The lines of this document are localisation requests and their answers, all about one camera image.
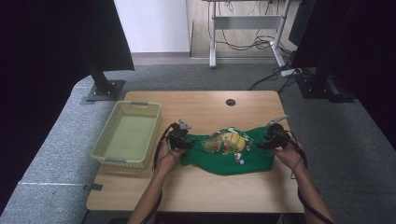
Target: monitor stand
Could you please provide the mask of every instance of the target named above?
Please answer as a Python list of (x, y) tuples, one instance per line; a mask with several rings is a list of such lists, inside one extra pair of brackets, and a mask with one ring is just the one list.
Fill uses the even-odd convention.
[(356, 96), (334, 75), (329, 75), (324, 85), (318, 88), (308, 77), (297, 76), (296, 82), (305, 99), (328, 99), (332, 103), (354, 103), (356, 99)]
[(80, 41), (80, 46), (81, 60), (95, 82), (88, 96), (82, 99), (81, 104), (92, 105), (96, 101), (117, 101), (125, 80), (107, 80), (104, 72), (96, 66), (86, 44)]

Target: gray floor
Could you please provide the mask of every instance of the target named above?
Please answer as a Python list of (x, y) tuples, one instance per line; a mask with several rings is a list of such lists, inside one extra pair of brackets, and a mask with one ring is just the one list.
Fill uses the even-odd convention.
[[(245, 91), (272, 73), (273, 61), (220, 62), (184, 57), (134, 58), (135, 71), (107, 72), (127, 91)], [(286, 79), (265, 81), (254, 91), (277, 91)], [(15, 188), (0, 223), (80, 223), (98, 162), (90, 157), (115, 102), (81, 105), (93, 81), (81, 80), (61, 116)], [(280, 98), (290, 128), (304, 143), (309, 171), (338, 223), (394, 223), (396, 153), (361, 103), (306, 100), (295, 83)], [(90, 212), (85, 223), (107, 223), (129, 212)]]

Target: yellow basket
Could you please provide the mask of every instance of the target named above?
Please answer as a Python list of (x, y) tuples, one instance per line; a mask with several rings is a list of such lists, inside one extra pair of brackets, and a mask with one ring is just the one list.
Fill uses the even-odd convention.
[(146, 169), (160, 123), (160, 104), (118, 101), (91, 157), (106, 165)]

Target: power strip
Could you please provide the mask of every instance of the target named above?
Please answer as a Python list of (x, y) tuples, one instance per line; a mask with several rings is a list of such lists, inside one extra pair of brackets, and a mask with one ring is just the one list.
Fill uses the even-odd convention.
[(282, 77), (288, 77), (288, 76), (291, 76), (291, 74), (299, 75), (302, 72), (303, 72), (303, 70), (301, 70), (300, 68), (296, 68), (296, 69), (282, 71), (280, 74), (282, 75)]

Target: white wall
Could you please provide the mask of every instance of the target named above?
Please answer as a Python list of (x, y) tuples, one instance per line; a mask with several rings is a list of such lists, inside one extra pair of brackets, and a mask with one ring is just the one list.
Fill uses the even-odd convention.
[(186, 0), (114, 2), (131, 52), (190, 51)]

